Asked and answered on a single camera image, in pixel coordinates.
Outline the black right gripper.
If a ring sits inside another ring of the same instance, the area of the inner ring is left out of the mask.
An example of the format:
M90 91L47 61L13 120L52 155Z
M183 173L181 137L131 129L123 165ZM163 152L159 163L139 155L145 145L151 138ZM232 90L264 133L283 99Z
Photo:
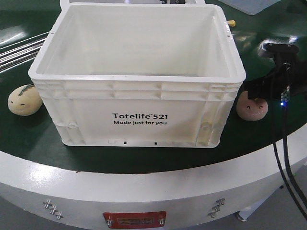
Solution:
M298 57L299 48L291 44L265 43L262 56L272 58L275 67L264 77L244 82L248 99L281 100L281 93L290 86L290 97L307 96L307 62Z

